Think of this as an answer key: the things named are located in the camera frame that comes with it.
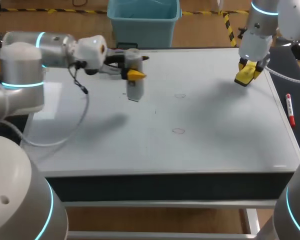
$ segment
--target table surface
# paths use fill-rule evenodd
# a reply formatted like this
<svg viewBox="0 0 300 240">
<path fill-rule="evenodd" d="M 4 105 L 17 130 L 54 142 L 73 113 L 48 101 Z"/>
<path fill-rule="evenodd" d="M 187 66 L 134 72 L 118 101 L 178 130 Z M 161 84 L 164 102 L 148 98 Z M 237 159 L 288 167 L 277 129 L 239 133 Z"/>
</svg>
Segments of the table surface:
<svg viewBox="0 0 300 240">
<path fill-rule="evenodd" d="M 237 48 L 144 54 L 150 59 L 139 103 L 127 100 L 125 81 L 78 74 L 90 108 L 77 135 L 62 147 L 25 146 L 46 177 L 297 168 L 300 150 L 269 73 L 248 87 L 234 83 Z M 40 143 L 66 136 L 85 104 L 66 70 L 49 69 L 45 79 L 45 109 L 25 129 Z"/>
</svg>

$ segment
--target black mat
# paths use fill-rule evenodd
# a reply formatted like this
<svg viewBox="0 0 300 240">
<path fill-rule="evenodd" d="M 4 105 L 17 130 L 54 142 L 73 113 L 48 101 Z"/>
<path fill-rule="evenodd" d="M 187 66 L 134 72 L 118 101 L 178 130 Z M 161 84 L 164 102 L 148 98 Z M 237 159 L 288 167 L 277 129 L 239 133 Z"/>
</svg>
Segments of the black mat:
<svg viewBox="0 0 300 240">
<path fill-rule="evenodd" d="M 271 49 L 271 69 L 300 79 L 300 68 L 287 47 Z M 272 75 L 284 109 L 291 94 L 300 146 L 300 84 Z M 10 120 L 21 129 L 27 117 Z M 14 133 L 0 127 L 0 135 L 19 142 Z M 210 173 L 132 176 L 50 177 L 47 180 L 63 202 L 141 200 L 267 200 L 277 199 L 289 182 L 290 173 Z"/>
</svg>

